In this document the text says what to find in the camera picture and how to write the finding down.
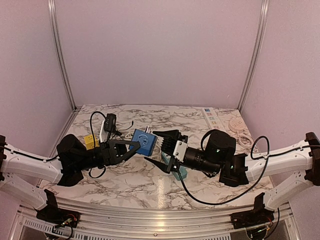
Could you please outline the blue cube socket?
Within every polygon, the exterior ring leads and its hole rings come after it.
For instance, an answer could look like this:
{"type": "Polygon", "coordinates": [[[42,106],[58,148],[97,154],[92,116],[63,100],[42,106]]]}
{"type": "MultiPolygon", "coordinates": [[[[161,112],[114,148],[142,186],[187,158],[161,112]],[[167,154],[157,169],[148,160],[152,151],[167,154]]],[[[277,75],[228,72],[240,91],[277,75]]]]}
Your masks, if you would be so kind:
{"type": "Polygon", "coordinates": [[[136,151],[137,154],[150,157],[153,153],[157,142],[157,136],[151,133],[151,128],[148,125],[145,130],[135,129],[131,138],[133,142],[139,142],[140,148],[136,151]]]}

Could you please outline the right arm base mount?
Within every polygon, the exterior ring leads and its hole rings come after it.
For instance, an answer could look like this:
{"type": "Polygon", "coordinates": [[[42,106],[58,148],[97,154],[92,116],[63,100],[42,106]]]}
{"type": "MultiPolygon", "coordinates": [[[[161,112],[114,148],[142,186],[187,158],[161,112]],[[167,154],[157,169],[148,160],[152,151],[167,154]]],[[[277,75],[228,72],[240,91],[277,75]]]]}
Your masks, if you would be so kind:
{"type": "Polygon", "coordinates": [[[273,221],[274,210],[268,210],[264,204],[265,193],[261,193],[254,199],[253,209],[232,213],[231,223],[234,229],[248,228],[273,221]]]}

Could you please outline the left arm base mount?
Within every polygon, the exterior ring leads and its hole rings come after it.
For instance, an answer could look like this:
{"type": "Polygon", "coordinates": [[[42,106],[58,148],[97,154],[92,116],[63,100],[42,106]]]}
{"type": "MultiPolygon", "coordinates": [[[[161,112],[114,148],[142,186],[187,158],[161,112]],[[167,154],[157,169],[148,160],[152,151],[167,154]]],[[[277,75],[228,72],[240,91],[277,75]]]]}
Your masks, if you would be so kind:
{"type": "Polygon", "coordinates": [[[56,224],[58,227],[69,225],[76,228],[79,222],[80,213],[58,207],[56,197],[53,192],[45,189],[46,206],[40,210],[36,210],[36,218],[49,223],[56,224]]]}

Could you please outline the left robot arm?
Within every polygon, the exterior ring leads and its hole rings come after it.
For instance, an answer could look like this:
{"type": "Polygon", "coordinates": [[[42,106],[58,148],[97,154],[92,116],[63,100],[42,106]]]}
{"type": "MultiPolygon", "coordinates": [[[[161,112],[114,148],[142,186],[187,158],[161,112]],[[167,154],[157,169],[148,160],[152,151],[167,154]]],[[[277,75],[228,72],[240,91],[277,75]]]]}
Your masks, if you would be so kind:
{"type": "Polygon", "coordinates": [[[57,145],[57,156],[45,158],[20,151],[0,137],[0,189],[22,200],[53,223],[63,219],[63,211],[54,201],[55,196],[37,189],[21,179],[29,176],[58,186],[72,187],[83,179],[83,170],[115,166],[133,157],[140,148],[137,141],[109,140],[87,150],[73,134],[65,136],[57,145]]]}

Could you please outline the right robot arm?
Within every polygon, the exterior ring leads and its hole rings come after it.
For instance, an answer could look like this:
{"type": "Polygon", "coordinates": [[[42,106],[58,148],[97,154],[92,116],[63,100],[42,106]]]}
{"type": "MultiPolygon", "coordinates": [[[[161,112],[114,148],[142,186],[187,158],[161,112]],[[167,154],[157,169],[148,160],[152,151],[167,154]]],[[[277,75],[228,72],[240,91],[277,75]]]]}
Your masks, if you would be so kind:
{"type": "Polygon", "coordinates": [[[218,129],[209,130],[201,141],[208,140],[200,149],[188,145],[188,137],[178,130],[155,131],[162,137],[161,150],[170,156],[168,164],[153,160],[164,173],[180,172],[187,167],[219,176],[219,182],[229,187],[238,187],[253,182],[257,185],[262,177],[293,172],[290,177],[272,190],[255,198],[255,206],[248,212],[247,219],[258,224],[268,211],[288,201],[307,188],[320,185],[320,140],[314,132],[308,132],[305,139],[289,147],[266,152],[236,154],[236,139],[218,129]]]}

